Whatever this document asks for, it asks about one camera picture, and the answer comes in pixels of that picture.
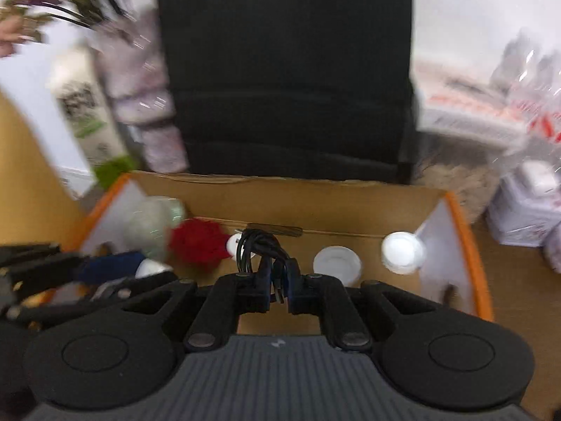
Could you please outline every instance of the silver screw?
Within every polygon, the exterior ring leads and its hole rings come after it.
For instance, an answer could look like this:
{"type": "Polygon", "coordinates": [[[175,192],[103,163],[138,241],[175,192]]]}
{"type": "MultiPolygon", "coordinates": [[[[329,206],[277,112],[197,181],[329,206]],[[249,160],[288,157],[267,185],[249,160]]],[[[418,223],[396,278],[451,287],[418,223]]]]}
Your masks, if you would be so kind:
{"type": "Polygon", "coordinates": [[[20,316],[21,307],[10,307],[6,312],[6,318],[9,320],[16,320],[20,316]]]}
{"type": "Polygon", "coordinates": [[[187,342],[189,345],[197,347],[197,348],[208,348],[214,344],[216,339],[212,334],[208,334],[206,332],[197,332],[189,337],[187,342]]]}
{"type": "Polygon", "coordinates": [[[128,299],[131,297],[131,294],[133,294],[133,292],[128,288],[121,288],[117,291],[117,297],[119,299],[128,299]]]}
{"type": "Polygon", "coordinates": [[[368,343],[368,340],[368,336],[362,332],[347,332],[343,335],[343,344],[346,346],[364,346],[368,343]]]}

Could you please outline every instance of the yellow object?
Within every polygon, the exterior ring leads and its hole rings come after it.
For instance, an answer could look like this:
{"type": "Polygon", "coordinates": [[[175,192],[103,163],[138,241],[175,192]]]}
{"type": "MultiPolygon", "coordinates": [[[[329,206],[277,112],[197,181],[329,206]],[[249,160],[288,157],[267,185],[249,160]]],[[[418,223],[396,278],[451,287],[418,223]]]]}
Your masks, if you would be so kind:
{"type": "Polygon", "coordinates": [[[21,115],[0,92],[0,245],[68,245],[83,218],[21,115]]]}

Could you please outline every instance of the black cable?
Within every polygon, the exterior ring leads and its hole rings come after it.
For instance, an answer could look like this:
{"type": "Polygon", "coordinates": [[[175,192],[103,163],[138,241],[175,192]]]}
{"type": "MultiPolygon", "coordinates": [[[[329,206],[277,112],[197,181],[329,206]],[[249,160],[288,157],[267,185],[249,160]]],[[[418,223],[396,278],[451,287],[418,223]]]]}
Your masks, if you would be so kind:
{"type": "Polygon", "coordinates": [[[289,258],[273,234],[262,229],[246,228],[242,232],[236,249],[236,264],[239,272],[253,272],[251,254],[268,256],[285,261],[289,258]]]}

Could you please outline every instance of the red pom-pom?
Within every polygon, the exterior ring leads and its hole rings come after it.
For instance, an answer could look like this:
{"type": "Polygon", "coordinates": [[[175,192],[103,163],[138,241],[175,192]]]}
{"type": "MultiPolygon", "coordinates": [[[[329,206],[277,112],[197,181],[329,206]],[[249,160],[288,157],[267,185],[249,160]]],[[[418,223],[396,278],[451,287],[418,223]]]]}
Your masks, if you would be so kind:
{"type": "Polygon", "coordinates": [[[229,237],[216,222],[190,218],[172,231],[169,248],[185,263],[210,270],[230,257],[226,251],[229,237]]]}

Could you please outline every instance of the white wall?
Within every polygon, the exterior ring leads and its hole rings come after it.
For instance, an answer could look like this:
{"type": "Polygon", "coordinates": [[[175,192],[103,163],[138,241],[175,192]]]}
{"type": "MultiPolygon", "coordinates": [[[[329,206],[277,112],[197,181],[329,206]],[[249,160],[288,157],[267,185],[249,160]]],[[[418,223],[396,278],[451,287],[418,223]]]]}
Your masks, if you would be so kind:
{"type": "MultiPolygon", "coordinates": [[[[134,7],[154,0],[132,0],[134,7]]],[[[561,48],[561,0],[414,0],[413,57],[476,68],[489,75],[501,50],[528,27],[544,50],[561,48]]],[[[0,87],[10,95],[56,167],[86,170],[44,84],[54,56],[72,45],[80,29],[66,23],[47,28],[48,45],[29,45],[22,55],[0,60],[0,87]]]]}

